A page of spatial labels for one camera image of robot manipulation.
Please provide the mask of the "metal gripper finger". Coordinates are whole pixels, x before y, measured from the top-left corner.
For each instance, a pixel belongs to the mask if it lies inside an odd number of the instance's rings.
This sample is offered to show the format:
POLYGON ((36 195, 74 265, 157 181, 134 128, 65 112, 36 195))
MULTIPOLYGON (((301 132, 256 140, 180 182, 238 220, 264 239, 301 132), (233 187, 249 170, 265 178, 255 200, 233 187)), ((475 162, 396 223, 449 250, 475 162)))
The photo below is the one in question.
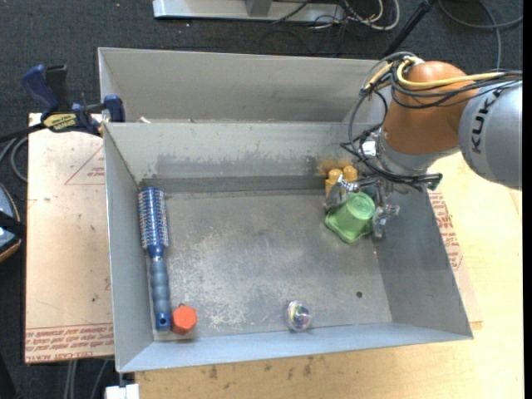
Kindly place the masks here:
POLYGON ((375 239, 383 239, 385 234, 385 226, 387 221, 397 216, 400 211, 400 206, 395 204, 383 204, 376 207, 372 216, 372 235, 375 239))
POLYGON ((326 193, 324 201, 324 210, 326 213, 338 209, 343 204, 347 203, 347 196, 350 193, 356 193, 360 190, 358 182, 346 181, 342 175, 339 176, 337 182, 326 193))

